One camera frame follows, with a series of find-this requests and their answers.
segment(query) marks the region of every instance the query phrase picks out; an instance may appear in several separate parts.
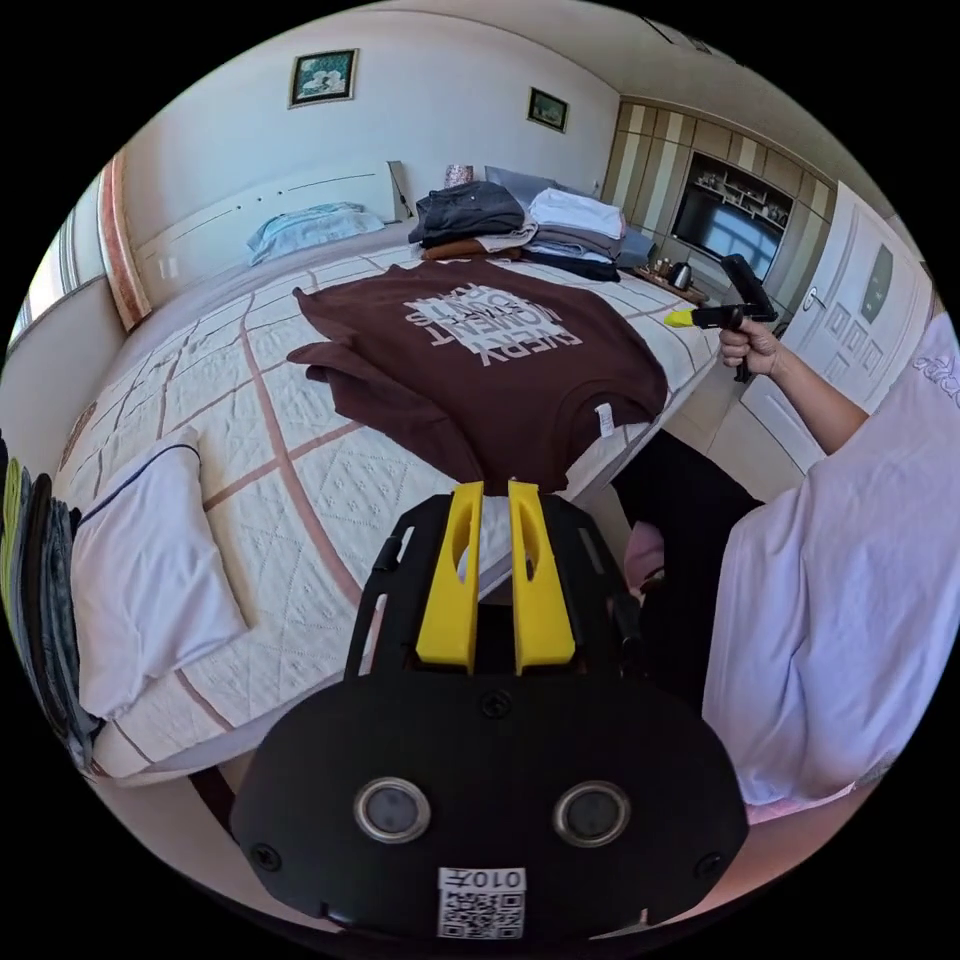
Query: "black pants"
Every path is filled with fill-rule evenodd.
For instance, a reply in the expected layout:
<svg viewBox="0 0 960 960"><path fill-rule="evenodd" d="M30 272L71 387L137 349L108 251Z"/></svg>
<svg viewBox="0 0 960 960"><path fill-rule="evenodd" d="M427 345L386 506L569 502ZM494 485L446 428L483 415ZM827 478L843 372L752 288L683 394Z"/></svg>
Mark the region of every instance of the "black pants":
<svg viewBox="0 0 960 960"><path fill-rule="evenodd" d="M660 431L613 481L631 526L652 523L664 541L664 580L644 603L659 687L698 713L710 656L723 552L734 525L762 506L732 477Z"/></svg>

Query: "headboard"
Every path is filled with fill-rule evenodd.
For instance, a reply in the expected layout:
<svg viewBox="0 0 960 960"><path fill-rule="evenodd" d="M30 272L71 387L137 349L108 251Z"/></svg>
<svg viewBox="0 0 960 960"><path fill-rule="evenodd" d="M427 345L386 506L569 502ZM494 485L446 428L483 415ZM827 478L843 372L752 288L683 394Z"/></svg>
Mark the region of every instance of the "headboard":
<svg viewBox="0 0 960 960"><path fill-rule="evenodd" d="M247 240L266 220L320 203L363 204L385 223L404 211L395 172L383 161L366 167L324 165L250 187L199 210L135 252L137 269L156 308L187 287L247 262Z"/></svg>

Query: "pillow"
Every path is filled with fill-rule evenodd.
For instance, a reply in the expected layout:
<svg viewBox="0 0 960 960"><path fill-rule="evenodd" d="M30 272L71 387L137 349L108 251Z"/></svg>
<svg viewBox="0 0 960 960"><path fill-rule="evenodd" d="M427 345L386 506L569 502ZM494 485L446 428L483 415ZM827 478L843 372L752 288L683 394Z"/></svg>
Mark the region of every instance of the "pillow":
<svg viewBox="0 0 960 960"><path fill-rule="evenodd" d="M203 510L198 440L183 427L134 457L77 527L80 705L94 717L122 717L151 680L247 630Z"/></svg>
<svg viewBox="0 0 960 960"><path fill-rule="evenodd" d="M385 227L376 214L357 203L321 203L306 210L281 213L264 223L247 241L250 266Z"/></svg>
<svg viewBox="0 0 960 960"><path fill-rule="evenodd" d="M656 243L650 237L644 236L636 227L627 227L620 247L620 256L617 257L617 266L621 270L645 267L654 247Z"/></svg>
<svg viewBox="0 0 960 960"><path fill-rule="evenodd" d="M502 167L484 167L484 176L490 183L499 183L501 187L510 191L514 200L523 207L530 209L533 198L550 187L556 187L556 182L546 177L535 177L529 173L516 173L513 170L504 170Z"/></svg>

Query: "ceiling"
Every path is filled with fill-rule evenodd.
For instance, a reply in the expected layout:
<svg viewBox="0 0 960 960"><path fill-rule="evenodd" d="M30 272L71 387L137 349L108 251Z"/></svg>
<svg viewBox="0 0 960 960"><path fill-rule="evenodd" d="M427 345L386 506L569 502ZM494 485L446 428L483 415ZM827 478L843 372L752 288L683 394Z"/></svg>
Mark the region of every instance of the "ceiling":
<svg viewBox="0 0 960 960"><path fill-rule="evenodd" d="M893 208L843 145L773 84L679 31L586 0L385 0L362 8L472 20L525 37L572 60L623 96L724 118L842 180L884 217Z"/></svg>

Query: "electric kettle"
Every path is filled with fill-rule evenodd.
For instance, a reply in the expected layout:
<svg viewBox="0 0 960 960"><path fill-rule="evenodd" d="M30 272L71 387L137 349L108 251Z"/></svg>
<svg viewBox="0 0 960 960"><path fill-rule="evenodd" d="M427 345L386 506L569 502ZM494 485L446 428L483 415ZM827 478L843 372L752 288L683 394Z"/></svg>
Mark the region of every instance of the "electric kettle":
<svg viewBox="0 0 960 960"><path fill-rule="evenodd" d="M675 263L667 274L667 282L678 290L686 290L693 281L693 271L689 263Z"/></svg>

